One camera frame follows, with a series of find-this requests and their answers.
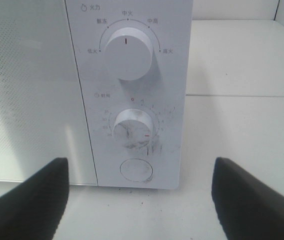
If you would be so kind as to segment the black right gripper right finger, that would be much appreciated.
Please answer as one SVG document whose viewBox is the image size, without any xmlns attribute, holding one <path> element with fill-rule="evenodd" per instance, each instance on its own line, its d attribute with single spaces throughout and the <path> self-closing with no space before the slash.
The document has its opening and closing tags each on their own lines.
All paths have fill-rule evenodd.
<svg viewBox="0 0 284 240">
<path fill-rule="evenodd" d="M 211 196 L 227 239 L 284 240 L 284 196 L 232 160 L 215 160 Z"/>
</svg>

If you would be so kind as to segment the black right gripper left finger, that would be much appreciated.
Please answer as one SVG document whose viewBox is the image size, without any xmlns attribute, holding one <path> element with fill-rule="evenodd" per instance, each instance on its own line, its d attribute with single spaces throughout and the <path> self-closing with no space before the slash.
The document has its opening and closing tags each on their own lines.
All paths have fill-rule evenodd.
<svg viewBox="0 0 284 240">
<path fill-rule="evenodd" d="M 51 240 L 69 198 L 69 164 L 59 157 L 0 196 L 0 240 Z"/>
</svg>

